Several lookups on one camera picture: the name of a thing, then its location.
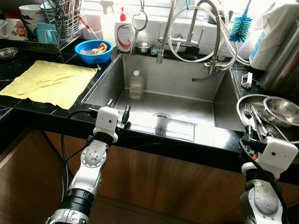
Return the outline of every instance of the dish rack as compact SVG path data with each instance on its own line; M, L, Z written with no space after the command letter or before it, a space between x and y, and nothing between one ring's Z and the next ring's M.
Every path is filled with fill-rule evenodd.
M58 54L66 46L78 39L81 36L81 22L78 17L81 0L49 0L48 4L55 9L55 13L48 13L47 10L43 10L43 14L47 23L56 26L58 32L56 44L6 40L7 43L14 45L18 49Z

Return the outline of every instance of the stainless steel bowl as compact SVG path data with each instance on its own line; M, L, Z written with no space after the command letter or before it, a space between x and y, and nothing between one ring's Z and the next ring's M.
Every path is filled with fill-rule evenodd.
M139 41L135 46L140 53L146 53L153 46L153 43L150 41Z
M2 48L0 49L0 60L11 59L18 53L17 48Z
M264 99L265 116L280 127L299 126L299 106L280 97Z

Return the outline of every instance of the wooden cabinet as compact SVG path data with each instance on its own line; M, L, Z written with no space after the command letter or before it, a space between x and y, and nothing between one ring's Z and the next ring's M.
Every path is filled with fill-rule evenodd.
M60 135L47 135L60 151ZM84 143L65 138L68 154ZM79 156L70 161L73 174L78 166ZM239 197L246 183L239 173L112 146L102 174L101 195L201 224L243 221ZM286 203L298 204L299 186L282 186Z
M0 223L39 223L59 207L61 159L30 131L0 162Z
M299 186L280 185L286 204L298 204ZM242 222L244 187L241 174L163 158L152 209L201 224Z

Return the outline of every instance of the cartoon mug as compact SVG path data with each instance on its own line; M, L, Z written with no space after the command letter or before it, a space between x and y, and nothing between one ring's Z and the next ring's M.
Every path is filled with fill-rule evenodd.
M21 19L6 19L7 35L9 40L26 41L28 40L27 30Z

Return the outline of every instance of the cloth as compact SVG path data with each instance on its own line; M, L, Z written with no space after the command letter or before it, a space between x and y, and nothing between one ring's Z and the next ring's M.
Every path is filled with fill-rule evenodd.
M97 69L76 65L36 61L0 95L29 98L70 109L96 72Z

